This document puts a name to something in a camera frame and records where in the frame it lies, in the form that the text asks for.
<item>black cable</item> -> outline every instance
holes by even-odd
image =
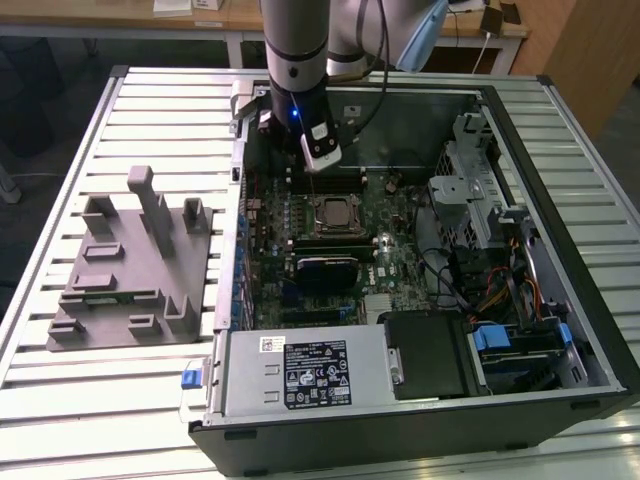
[[[355,127],[356,135],[362,132],[362,130],[364,130],[367,127],[367,125],[371,123],[371,120],[373,120],[373,118],[378,113],[378,110],[380,110],[384,97],[387,94],[387,84],[389,82],[389,64],[391,63],[391,54],[389,53],[389,29],[387,26],[387,14],[384,11],[384,5],[382,4],[382,0],[378,0],[378,7],[380,8],[380,18],[382,22],[382,37],[385,40],[384,41],[385,62],[384,62],[384,76],[382,78],[382,90],[380,91],[380,96],[378,97],[378,103],[376,103],[375,107],[373,107],[373,110],[371,110],[371,112],[369,113],[369,116],[365,118],[360,125]]]
[[[458,30],[458,12],[454,12],[453,10],[451,10],[451,7],[449,7],[449,13],[453,14],[453,18],[455,18],[455,22],[456,22],[456,48],[458,48],[458,45],[460,45],[460,31]]]
[[[376,64],[382,58],[382,50],[384,48],[384,41],[386,39],[386,34],[385,34],[385,21],[386,21],[386,18],[382,14],[383,11],[384,10],[380,10],[380,44],[378,45],[378,52],[376,53],[376,56],[373,59],[373,61],[371,62],[371,64],[367,67],[367,69],[364,72],[362,72],[362,78],[365,78],[365,77],[368,77],[369,75],[371,75],[371,72],[373,72],[373,69],[375,68]]]

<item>motherboard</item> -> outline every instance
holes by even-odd
[[[261,180],[251,180],[248,202],[254,328],[366,324],[371,300],[430,308],[412,231],[419,188],[402,174],[362,172],[351,180],[357,193],[335,194],[326,192],[348,187],[321,177]]]

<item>cardboard box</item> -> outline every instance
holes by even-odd
[[[193,0],[194,8],[204,8],[206,10],[220,10],[224,0]]]

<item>sticker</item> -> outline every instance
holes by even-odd
[[[193,22],[196,27],[222,28],[222,22]]]
[[[347,342],[285,345],[284,390],[289,410],[351,405]]]
[[[287,337],[260,337],[260,353],[284,352]]]
[[[347,118],[357,118],[362,113],[362,107],[358,105],[348,105],[344,107],[344,116]]]

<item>table leg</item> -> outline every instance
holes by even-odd
[[[22,197],[22,192],[2,165],[0,165],[0,197],[10,204],[18,203]]]
[[[226,32],[225,41],[229,54],[229,67],[242,68],[242,32]]]
[[[516,55],[518,55],[522,39],[503,39],[501,43],[500,51],[498,52],[496,61],[491,69],[491,75],[509,75],[513,62],[516,59]]]

